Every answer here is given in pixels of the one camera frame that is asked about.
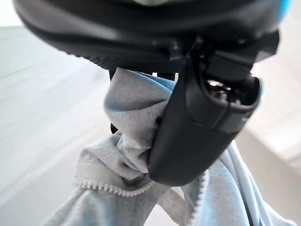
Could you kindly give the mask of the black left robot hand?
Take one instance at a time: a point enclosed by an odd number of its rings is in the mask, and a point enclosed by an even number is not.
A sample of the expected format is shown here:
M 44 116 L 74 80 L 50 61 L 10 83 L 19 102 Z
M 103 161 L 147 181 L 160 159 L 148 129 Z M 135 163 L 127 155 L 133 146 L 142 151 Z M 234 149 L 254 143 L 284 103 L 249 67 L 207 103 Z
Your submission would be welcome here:
M 150 178 L 207 170 L 262 94 L 253 65 L 277 51 L 287 0 L 15 0 L 24 25 L 110 73 L 107 109 L 125 137 L 150 136 Z

